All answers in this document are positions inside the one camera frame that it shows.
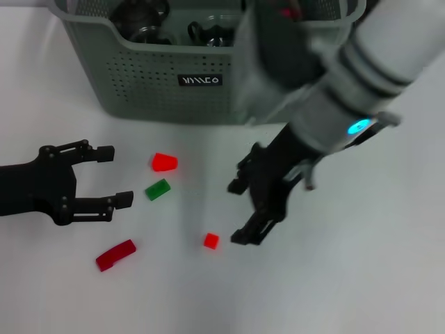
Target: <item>small red cube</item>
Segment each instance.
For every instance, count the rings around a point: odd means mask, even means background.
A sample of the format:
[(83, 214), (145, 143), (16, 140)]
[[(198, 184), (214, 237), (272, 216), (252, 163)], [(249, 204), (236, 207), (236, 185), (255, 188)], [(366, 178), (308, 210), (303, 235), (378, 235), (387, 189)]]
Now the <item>small red cube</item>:
[(220, 237), (216, 234), (207, 233), (206, 239), (204, 240), (204, 246), (216, 249), (218, 247), (218, 242), (220, 241)]

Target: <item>green rectangular block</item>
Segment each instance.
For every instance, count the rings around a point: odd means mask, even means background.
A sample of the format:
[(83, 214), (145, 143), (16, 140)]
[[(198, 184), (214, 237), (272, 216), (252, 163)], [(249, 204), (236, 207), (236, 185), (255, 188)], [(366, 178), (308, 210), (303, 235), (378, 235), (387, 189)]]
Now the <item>green rectangular block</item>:
[(149, 200), (156, 200), (159, 196), (162, 196), (167, 191), (171, 190), (170, 185), (165, 179), (153, 184), (145, 190)]

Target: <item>red block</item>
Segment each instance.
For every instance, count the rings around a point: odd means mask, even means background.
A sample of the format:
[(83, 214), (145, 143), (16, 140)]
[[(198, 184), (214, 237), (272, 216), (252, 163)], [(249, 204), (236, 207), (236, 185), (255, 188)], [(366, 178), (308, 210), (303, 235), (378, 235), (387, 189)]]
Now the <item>red block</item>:
[(283, 15), (284, 17), (288, 17), (290, 19), (300, 19), (301, 18), (301, 12), (295, 8), (285, 8), (285, 9), (281, 9), (281, 15)]
[(162, 153), (156, 153), (152, 161), (152, 169), (155, 172), (166, 172), (178, 168), (178, 158)]
[(204, 240), (204, 246), (216, 249), (218, 247), (218, 242), (220, 241), (220, 237), (216, 234), (207, 233), (206, 239)]
[(134, 252), (136, 252), (136, 246), (134, 246), (132, 240), (127, 240), (100, 255), (96, 259), (96, 263), (100, 271), (105, 271), (110, 269), (115, 262), (133, 254)]

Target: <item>storage basket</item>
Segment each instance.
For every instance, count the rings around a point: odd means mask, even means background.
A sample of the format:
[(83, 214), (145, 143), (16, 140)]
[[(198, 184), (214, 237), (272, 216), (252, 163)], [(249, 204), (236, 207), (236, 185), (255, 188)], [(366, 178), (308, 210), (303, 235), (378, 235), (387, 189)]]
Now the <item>storage basket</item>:
[[(171, 13), (163, 29), (173, 33), (180, 45), (125, 40), (108, 20), (121, 1), (48, 0), (104, 109), (123, 118), (236, 124), (230, 103), (232, 48), (192, 46), (187, 26), (211, 15), (240, 15), (241, 0), (169, 0)], [(307, 26), (338, 37), (335, 31), (349, 31), (364, 12), (366, 0), (300, 0), (300, 4), (304, 15), (320, 19), (306, 22)], [(187, 80), (181, 76), (190, 74), (218, 77), (220, 86), (180, 86)]]

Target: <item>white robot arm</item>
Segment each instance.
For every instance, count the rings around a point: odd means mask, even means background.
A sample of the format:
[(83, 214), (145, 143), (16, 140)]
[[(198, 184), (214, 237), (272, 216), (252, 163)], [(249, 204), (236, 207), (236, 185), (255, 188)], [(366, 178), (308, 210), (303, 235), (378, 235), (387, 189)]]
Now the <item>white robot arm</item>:
[(249, 189), (255, 213), (232, 242), (259, 245), (286, 217), (292, 188), (326, 155), (359, 145), (398, 116), (384, 112), (445, 48), (445, 0), (382, 0), (330, 60), (310, 35), (256, 0), (239, 29), (234, 107), (250, 122), (289, 115), (267, 147), (255, 144), (229, 192)]

